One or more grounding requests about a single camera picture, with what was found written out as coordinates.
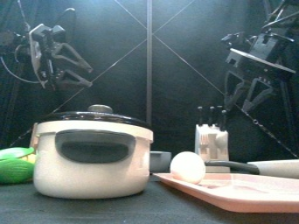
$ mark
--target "green object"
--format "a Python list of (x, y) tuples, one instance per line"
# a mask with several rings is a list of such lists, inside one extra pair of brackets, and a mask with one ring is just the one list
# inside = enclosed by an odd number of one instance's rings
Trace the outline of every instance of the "green object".
[(32, 178), (32, 163), (19, 158), (0, 160), (0, 184), (20, 184)]
[(0, 160), (9, 158), (21, 158), (32, 153), (33, 153), (33, 147), (31, 148), (15, 147), (5, 150), (0, 150)]

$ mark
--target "rice cooker handle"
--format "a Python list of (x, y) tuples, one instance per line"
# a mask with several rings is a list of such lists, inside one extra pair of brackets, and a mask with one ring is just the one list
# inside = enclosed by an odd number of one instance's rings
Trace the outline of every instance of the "rice cooker handle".
[(68, 129), (56, 133), (55, 145), (64, 158), (80, 163), (104, 164), (132, 155), (136, 138), (113, 131)]

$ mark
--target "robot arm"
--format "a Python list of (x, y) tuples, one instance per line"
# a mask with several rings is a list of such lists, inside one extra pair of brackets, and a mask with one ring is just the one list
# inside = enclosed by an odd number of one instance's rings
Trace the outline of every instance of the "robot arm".
[(44, 88), (56, 90), (92, 85), (80, 77), (80, 74), (91, 73), (92, 68), (65, 43), (65, 31), (60, 26), (36, 26), (29, 32), (29, 44), (32, 68)]

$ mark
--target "lid knob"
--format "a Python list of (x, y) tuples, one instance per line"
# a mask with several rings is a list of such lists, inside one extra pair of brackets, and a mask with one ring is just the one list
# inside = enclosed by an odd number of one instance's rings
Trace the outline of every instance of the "lid knob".
[(88, 112), (113, 114), (113, 109), (109, 106), (96, 104), (88, 107)]

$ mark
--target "knife block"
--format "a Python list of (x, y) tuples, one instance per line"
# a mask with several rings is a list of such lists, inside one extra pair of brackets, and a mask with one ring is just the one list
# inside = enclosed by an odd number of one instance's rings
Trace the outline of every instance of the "knife block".
[[(207, 124), (196, 125), (195, 130), (195, 153), (200, 155), (203, 161), (230, 161), (228, 152), (228, 132), (220, 131), (219, 127)], [(224, 166), (207, 166), (206, 172), (230, 173), (230, 168)]]

